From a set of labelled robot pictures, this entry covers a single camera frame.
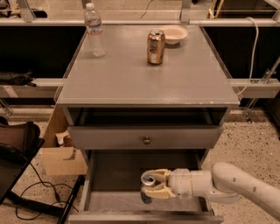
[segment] aluminum can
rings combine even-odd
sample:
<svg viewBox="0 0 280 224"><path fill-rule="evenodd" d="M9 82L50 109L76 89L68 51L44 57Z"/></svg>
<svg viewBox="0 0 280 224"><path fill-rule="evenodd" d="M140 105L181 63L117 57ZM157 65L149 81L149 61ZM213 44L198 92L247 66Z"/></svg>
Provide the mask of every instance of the aluminum can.
<svg viewBox="0 0 280 224"><path fill-rule="evenodd" d="M165 33L159 29L150 31L147 46L148 62L161 64L165 55Z"/></svg>

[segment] cardboard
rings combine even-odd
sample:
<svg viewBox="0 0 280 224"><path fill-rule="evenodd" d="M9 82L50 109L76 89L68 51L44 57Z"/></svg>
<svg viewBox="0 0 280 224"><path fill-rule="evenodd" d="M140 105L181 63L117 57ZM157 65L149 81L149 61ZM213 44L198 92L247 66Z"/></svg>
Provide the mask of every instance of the cardboard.
<svg viewBox="0 0 280 224"><path fill-rule="evenodd" d="M85 175L87 174L87 163L79 149L76 150L74 160L70 158L73 147L56 147L56 133L67 130L68 123L62 108L55 108L49 120L43 138L45 143L41 148L43 166L46 175Z"/></svg>
<svg viewBox="0 0 280 224"><path fill-rule="evenodd" d="M74 147L43 148L42 160L45 174L52 175L81 175L86 174L88 166L80 150L76 151L75 159L70 158Z"/></svg>

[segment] white bowl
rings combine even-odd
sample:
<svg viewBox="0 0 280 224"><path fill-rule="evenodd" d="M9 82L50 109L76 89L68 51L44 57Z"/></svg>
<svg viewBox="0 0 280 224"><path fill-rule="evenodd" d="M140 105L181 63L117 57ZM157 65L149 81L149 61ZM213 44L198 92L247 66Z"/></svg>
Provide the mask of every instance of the white bowl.
<svg viewBox="0 0 280 224"><path fill-rule="evenodd" d="M188 34L187 30L179 25L165 25L159 29L164 31L167 45L176 45L180 40L186 38Z"/></svg>

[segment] plastic bottle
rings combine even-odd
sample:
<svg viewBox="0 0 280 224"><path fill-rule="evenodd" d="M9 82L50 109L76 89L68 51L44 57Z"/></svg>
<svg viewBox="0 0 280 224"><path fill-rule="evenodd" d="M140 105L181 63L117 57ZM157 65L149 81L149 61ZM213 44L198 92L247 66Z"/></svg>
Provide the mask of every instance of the plastic bottle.
<svg viewBox="0 0 280 224"><path fill-rule="evenodd" d="M93 3L87 3L86 6L87 9L84 16L87 27L87 37L89 39L93 55L95 57L101 57L106 54L102 19Z"/></svg>

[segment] open drawer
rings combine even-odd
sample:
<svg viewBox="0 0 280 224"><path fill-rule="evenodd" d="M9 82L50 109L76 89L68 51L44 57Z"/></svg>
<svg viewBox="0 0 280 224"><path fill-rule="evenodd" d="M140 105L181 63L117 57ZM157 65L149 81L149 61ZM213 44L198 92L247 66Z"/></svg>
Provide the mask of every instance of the open drawer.
<svg viewBox="0 0 280 224"><path fill-rule="evenodd" d="M140 197L140 177L151 169L198 170L196 150L92 150L78 223L222 223L202 198Z"/></svg>

